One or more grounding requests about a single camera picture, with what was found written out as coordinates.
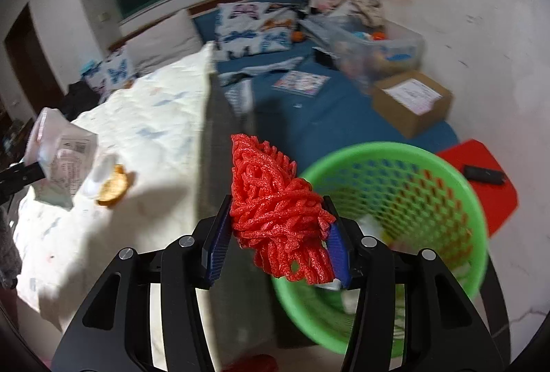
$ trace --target doorway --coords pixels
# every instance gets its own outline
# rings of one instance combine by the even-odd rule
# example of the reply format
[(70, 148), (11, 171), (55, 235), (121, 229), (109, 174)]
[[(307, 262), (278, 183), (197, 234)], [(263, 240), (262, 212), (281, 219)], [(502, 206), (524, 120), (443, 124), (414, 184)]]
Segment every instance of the doorway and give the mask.
[(59, 107), (63, 92), (42, 51), (28, 4), (13, 23), (4, 45), (13, 71), (35, 113), (39, 114), (44, 107)]

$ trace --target green plastic basket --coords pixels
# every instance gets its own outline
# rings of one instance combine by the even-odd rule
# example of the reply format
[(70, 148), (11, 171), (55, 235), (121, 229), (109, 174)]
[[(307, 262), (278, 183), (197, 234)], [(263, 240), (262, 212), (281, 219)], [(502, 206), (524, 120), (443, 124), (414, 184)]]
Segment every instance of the green plastic basket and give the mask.
[[(387, 240), (415, 253), (432, 248), (468, 297), (478, 293), (487, 265), (485, 215), (474, 190), (453, 166), (407, 144), (366, 143), (333, 152), (304, 173), (316, 192), (330, 195), (338, 214), (373, 216)], [(339, 292), (305, 281), (273, 279), (283, 308), (316, 343), (344, 354), (354, 315), (343, 310)], [(403, 353), (403, 286), (396, 287), (392, 356)]]

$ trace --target plastic bag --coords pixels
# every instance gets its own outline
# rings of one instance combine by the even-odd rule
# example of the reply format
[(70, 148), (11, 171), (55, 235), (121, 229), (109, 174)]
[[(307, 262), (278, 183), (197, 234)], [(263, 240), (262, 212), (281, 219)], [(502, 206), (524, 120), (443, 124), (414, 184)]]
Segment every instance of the plastic bag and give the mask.
[(46, 178), (32, 184), (39, 202), (73, 207), (94, 163), (97, 135), (71, 124), (57, 109), (44, 108), (27, 142), (25, 166), (38, 162)]

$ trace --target barcode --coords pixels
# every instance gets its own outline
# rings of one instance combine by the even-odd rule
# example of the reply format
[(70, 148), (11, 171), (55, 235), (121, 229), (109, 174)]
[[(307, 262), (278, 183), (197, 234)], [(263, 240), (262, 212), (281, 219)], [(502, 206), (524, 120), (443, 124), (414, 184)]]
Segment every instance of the barcode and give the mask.
[(82, 153), (84, 155), (86, 153), (86, 144), (85, 143), (74, 143), (74, 151), (78, 153)]

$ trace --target colorful booklet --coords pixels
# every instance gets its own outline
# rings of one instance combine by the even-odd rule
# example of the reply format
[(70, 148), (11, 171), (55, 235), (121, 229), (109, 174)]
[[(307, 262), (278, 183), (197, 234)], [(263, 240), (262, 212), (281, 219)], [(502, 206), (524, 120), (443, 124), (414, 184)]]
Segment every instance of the colorful booklet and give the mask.
[(313, 75), (302, 71), (289, 71), (273, 84), (274, 88), (289, 93), (315, 96), (321, 87), (329, 80), (328, 76)]

